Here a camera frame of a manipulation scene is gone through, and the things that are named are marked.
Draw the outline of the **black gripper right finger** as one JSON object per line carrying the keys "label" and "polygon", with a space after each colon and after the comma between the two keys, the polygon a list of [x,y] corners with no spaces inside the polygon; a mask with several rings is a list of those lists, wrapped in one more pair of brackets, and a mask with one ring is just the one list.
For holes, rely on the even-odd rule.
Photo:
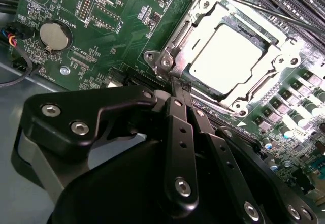
{"label": "black gripper right finger", "polygon": [[199,144],[213,176],[202,187],[220,208],[221,223],[317,223],[312,209],[291,190],[245,141],[228,127],[214,129],[193,106],[189,88],[182,87]]}

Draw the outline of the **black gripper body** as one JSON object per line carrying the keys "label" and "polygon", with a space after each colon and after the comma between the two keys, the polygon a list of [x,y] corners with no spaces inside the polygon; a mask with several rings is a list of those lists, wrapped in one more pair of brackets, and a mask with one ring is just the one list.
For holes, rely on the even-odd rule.
{"label": "black gripper body", "polygon": [[214,164],[196,154],[199,203],[177,218],[163,191],[165,147],[143,142],[71,182],[60,195],[52,223],[248,223]]}

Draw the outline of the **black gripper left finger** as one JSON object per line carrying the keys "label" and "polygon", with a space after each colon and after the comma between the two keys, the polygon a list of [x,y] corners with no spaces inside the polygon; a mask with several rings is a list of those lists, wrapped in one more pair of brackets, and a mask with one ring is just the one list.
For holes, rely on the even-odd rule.
{"label": "black gripper left finger", "polygon": [[56,205],[75,179],[149,141],[165,147],[167,203],[177,218],[188,216],[199,188],[192,119],[178,80],[171,93],[133,85],[34,95],[23,106],[12,162]]}

